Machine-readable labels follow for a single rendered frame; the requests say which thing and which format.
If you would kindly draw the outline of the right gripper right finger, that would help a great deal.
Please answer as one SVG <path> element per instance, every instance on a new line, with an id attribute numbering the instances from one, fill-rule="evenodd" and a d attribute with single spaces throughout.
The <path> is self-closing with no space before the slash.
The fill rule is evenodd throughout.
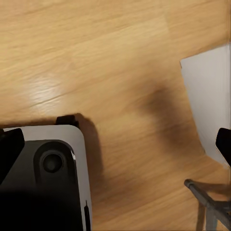
<path id="1" fill-rule="evenodd" d="M 222 153 L 228 164 L 231 166 L 231 130 L 220 128 L 215 145 Z"/>

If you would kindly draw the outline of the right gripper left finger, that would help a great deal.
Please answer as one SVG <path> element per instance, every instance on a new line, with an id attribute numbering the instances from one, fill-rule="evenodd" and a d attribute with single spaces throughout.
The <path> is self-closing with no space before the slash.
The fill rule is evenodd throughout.
<path id="1" fill-rule="evenodd" d="M 20 128 L 0 133 L 0 186 L 25 146 Z"/>

